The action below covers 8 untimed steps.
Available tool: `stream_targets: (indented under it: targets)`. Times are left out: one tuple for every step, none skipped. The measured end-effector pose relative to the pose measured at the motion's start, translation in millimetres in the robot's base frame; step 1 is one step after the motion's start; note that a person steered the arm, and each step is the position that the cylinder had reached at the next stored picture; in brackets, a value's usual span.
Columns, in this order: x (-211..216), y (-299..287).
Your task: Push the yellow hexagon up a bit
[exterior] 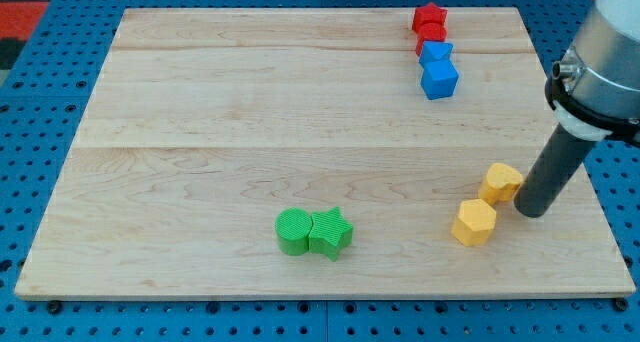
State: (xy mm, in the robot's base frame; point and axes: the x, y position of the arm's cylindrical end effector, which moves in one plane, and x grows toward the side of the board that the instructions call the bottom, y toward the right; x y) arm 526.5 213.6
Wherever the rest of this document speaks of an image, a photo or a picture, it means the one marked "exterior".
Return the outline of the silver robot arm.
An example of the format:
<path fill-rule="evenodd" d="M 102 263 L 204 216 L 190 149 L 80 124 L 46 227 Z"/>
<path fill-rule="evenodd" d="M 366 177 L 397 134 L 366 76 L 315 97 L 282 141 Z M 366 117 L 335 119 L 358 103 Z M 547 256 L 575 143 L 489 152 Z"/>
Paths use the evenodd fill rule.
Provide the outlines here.
<path fill-rule="evenodd" d="M 595 0 L 546 95 L 572 136 L 639 144 L 639 0 Z"/>

